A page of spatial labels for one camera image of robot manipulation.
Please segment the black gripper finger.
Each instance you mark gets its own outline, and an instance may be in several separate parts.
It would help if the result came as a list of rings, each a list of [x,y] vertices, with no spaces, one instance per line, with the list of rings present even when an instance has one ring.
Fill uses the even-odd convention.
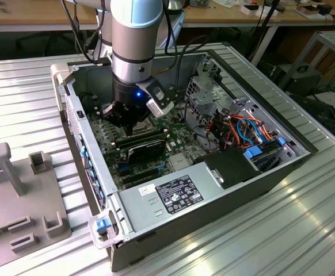
[[[123,128],[125,134],[132,135],[132,115],[126,104],[112,102],[101,109],[103,119],[116,127]]]
[[[137,125],[137,123],[138,122],[143,122],[150,114],[151,114],[151,112],[147,111],[145,114],[143,114],[142,116],[140,116],[140,117],[138,117],[137,119],[134,120],[134,122],[129,127],[129,129],[130,129],[130,135],[133,134],[133,128]]]

